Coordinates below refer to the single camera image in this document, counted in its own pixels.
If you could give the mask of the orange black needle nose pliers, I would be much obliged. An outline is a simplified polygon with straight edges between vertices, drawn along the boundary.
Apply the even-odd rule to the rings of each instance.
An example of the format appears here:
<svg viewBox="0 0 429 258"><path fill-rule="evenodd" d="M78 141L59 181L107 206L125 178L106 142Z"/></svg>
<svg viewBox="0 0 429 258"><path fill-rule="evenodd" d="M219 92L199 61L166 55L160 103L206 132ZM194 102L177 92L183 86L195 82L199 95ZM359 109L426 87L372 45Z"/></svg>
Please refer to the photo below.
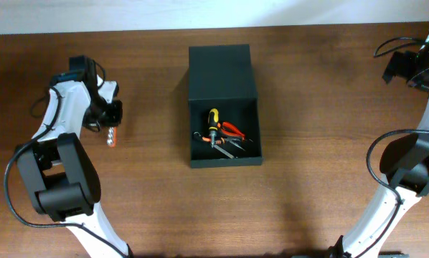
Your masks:
<svg viewBox="0 0 429 258"><path fill-rule="evenodd" d="M220 145L223 145L223 144L226 144L226 143L231 143L235 147L237 147L237 148L239 148L241 150L244 150L244 148L240 146L240 142L243 142L243 141L237 140L237 139L234 139L234 138L227 138L225 136L222 136L219 128L218 128L217 136L216 136L215 140L222 140L223 143L220 143Z"/></svg>

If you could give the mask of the orange socket bit holder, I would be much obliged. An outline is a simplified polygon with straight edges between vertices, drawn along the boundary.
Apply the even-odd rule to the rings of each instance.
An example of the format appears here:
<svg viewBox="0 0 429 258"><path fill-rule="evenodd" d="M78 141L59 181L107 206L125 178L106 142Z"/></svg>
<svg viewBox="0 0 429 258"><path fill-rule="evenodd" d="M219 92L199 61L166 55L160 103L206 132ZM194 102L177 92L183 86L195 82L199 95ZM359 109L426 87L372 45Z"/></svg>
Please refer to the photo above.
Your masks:
<svg viewBox="0 0 429 258"><path fill-rule="evenodd" d="M111 148L114 148L117 143L117 128L116 127L109 127L108 129L108 135L107 135L107 145Z"/></svg>

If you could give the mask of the red black cutting pliers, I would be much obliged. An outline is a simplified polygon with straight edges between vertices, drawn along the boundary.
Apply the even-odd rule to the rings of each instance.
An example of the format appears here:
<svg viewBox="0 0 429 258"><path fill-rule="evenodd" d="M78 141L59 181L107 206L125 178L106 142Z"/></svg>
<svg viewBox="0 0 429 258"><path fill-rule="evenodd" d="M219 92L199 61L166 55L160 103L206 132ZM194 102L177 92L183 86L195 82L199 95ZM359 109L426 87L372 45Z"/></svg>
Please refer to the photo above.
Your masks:
<svg viewBox="0 0 429 258"><path fill-rule="evenodd" d="M223 121L221 123L218 123L217 127L220 129L222 136L225 136L227 138L234 138L241 141L251 141L251 139L247 138L246 134L244 134L232 123Z"/></svg>

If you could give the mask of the black yellow stubby screwdriver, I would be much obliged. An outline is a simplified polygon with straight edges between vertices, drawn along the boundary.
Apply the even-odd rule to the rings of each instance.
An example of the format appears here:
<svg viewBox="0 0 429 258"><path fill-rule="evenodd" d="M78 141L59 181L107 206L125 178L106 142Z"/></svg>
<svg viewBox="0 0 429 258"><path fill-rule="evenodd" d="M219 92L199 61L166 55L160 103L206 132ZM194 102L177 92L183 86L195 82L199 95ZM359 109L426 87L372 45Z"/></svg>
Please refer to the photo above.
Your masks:
<svg viewBox="0 0 429 258"><path fill-rule="evenodd" d="M210 145L214 147L215 145L215 138L217 136L218 131L218 124L219 122L219 111L216 108L212 108L209 111L208 116L208 127L209 127L209 138L210 138Z"/></svg>

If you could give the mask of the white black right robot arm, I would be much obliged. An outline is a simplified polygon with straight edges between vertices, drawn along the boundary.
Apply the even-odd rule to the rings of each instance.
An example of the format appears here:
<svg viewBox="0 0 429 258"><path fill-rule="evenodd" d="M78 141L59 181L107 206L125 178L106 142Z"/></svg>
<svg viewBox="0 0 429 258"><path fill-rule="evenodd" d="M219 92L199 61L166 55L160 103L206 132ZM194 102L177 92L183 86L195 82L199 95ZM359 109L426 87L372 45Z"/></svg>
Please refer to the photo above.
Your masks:
<svg viewBox="0 0 429 258"><path fill-rule="evenodd" d="M385 82L394 77L405 79L409 87L429 94L429 29L426 39L403 38L403 47L418 45L417 52L402 52L400 47L388 50L391 59L382 76ZM375 146L396 135L382 153L381 176L373 199L362 217L347 235L341 235L324 257L380 257L382 245L405 213L429 194L429 97L416 129L400 129L375 139L366 154L371 176L371 156Z"/></svg>

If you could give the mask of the black box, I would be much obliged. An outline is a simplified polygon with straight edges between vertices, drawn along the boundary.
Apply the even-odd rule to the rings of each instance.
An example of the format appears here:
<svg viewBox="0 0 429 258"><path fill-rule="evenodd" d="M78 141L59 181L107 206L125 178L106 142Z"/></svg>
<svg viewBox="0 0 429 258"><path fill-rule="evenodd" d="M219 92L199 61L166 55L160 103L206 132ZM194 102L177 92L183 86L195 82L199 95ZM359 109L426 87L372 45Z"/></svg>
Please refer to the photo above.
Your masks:
<svg viewBox="0 0 429 258"><path fill-rule="evenodd" d="M258 91L253 76L250 46L220 45L189 48L190 165L192 168L259 166L263 162L258 117ZM209 138L209 111L219 111L219 123L227 121L251 141L220 145L231 159L193 139L199 132Z"/></svg>

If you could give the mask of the silver ratchet wrench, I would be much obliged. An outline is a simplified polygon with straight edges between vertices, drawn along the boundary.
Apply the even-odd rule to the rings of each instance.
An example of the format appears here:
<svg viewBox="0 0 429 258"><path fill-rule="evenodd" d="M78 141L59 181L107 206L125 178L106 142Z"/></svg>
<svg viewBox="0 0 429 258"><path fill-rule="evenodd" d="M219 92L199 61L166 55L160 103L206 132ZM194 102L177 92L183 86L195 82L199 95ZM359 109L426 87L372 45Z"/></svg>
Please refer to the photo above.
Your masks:
<svg viewBox="0 0 429 258"><path fill-rule="evenodd" d="M224 154L228 158L231 158L231 159L235 158L235 156L233 156L233 154L227 152L225 149L223 149L222 147L220 147L220 143L223 143L222 140L216 140L214 143L212 143L212 141L211 141L210 138L202 136L199 132L194 132L193 133L193 139L197 140L199 142L208 143L210 147L212 147L215 150L219 151L220 153Z"/></svg>

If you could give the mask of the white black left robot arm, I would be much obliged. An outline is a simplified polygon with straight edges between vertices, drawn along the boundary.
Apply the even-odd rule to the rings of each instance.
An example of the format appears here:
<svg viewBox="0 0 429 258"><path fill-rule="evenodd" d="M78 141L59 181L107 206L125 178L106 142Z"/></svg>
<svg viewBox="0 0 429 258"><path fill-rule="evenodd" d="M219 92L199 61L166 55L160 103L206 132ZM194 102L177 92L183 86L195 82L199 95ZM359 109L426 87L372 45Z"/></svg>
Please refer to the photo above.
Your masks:
<svg viewBox="0 0 429 258"><path fill-rule="evenodd" d="M67 228L91 257L132 257L130 246L114 231L100 204L98 173L80 142L86 128L105 129L107 144L116 143L123 117L118 83L104 68L81 55L69 59L68 72L51 78L42 124L16 148L4 174L4 195L13 216L38 229ZM9 171L16 165L34 210L51 219L36 224L23 219L9 195Z"/></svg>

